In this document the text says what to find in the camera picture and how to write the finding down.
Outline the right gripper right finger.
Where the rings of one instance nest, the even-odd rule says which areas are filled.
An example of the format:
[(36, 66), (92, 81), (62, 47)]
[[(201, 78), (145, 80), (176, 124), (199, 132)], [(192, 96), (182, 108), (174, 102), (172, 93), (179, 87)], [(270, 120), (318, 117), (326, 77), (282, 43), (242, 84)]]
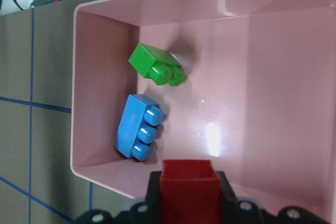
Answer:
[(228, 224), (235, 221), (235, 203), (237, 197), (224, 172), (217, 171), (220, 178), (219, 223)]

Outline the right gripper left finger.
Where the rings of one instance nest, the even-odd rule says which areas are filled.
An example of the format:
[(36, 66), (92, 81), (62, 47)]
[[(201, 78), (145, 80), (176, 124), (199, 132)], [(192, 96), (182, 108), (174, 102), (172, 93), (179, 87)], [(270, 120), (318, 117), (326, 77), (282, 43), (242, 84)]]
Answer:
[(160, 178), (162, 172), (150, 173), (149, 183), (146, 191), (145, 202), (148, 207), (150, 223), (162, 223), (162, 203), (160, 191)]

